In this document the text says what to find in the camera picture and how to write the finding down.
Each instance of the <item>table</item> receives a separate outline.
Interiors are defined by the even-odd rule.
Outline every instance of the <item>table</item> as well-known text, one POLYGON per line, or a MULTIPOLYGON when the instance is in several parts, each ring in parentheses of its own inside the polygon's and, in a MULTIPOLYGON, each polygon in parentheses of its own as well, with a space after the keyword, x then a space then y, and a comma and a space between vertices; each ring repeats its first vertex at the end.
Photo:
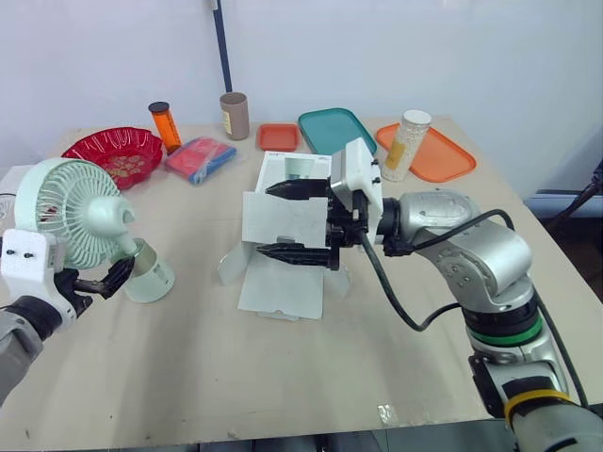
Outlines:
MULTIPOLYGON (((393 121, 364 124, 375 132, 393 121)), ((441 186, 470 195, 484 211, 509 212, 533 250, 531 275, 587 394, 592 403, 603 401, 603 310, 595 294, 461 128, 448 117, 436 118, 434 126, 476 157, 476 170, 442 185, 411 174, 401 184, 385 182, 383 195, 441 186)), ((224 139, 219 125, 180 129, 183 138, 224 139)), ((71 132, 57 154, 95 130, 71 132)), ((446 314, 425 332, 410 330, 357 250, 342 252, 352 275, 350 292, 344 299, 327 292, 320 321, 279 321, 236 308, 242 277, 222 286, 216 267, 240 239, 241 192, 253 190, 263 155, 254 136, 236 146, 246 160, 201 186, 158 169, 124 193, 137 212, 133 232, 172 264, 176 285, 151 305, 121 294, 97 299, 70 330, 46 341, 0 411, 1 449, 383 428, 383 404, 395 408, 393 423, 400 426, 488 417, 466 362, 471 348, 461 313, 446 314)), ((439 273, 420 256, 383 257, 383 265, 416 320, 453 301, 439 273)), ((2 283, 0 304, 7 301, 2 283)))

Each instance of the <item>floor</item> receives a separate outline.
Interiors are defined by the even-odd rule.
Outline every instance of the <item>floor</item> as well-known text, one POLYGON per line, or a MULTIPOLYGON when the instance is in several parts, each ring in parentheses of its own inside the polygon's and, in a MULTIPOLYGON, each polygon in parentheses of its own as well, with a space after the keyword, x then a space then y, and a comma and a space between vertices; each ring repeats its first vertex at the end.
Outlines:
POLYGON ((603 218, 569 218, 549 233, 603 302, 603 218))

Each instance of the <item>white lid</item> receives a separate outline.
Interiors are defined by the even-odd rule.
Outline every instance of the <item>white lid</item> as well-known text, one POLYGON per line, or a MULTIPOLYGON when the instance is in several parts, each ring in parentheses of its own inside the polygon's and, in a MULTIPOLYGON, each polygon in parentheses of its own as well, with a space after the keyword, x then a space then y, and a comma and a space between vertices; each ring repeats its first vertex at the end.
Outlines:
POLYGON ((413 124, 429 125, 432 123, 432 115, 423 110, 406 110, 402 117, 413 124))

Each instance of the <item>red plastic basket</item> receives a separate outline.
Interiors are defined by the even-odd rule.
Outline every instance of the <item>red plastic basket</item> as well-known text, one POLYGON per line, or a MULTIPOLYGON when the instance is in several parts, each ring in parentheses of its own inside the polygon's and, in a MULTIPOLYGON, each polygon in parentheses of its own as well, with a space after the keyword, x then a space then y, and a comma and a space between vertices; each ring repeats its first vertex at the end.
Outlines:
POLYGON ((62 156, 97 164, 120 190, 126 190, 157 168, 163 156, 161 146, 161 139, 149 130, 115 127, 80 139, 62 156))

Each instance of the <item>white desk fan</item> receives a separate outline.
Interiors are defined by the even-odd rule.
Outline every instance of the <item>white desk fan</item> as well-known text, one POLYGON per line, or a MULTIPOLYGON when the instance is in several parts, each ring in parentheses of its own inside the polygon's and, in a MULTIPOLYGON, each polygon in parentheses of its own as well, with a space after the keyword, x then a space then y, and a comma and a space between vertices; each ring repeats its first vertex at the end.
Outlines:
POLYGON ((15 229, 54 236, 65 245, 64 266, 87 269, 134 256, 124 289, 138 302, 161 299, 173 286, 170 266, 126 223, 135 219, 111 176, 86 160, 50 158, 21 181, 15 201, 15 229))

